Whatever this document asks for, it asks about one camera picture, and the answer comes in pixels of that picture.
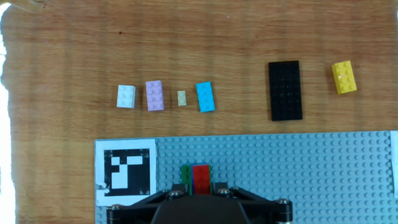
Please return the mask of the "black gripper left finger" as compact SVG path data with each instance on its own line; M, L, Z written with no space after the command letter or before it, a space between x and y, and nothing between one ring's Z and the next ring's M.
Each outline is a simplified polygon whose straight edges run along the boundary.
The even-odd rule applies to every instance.
M132 205L115 204L107 208L107 224L151 223L156 211L167 201L190 195L190 184L173 184Z

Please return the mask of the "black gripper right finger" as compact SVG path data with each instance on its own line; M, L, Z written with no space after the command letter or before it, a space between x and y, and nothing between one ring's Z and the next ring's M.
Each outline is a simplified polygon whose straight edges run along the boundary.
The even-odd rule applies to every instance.
M293 203L289 199L268 200L241 187L228 187L227 182L212 182L211 193L237 202L250 223L293 223Z

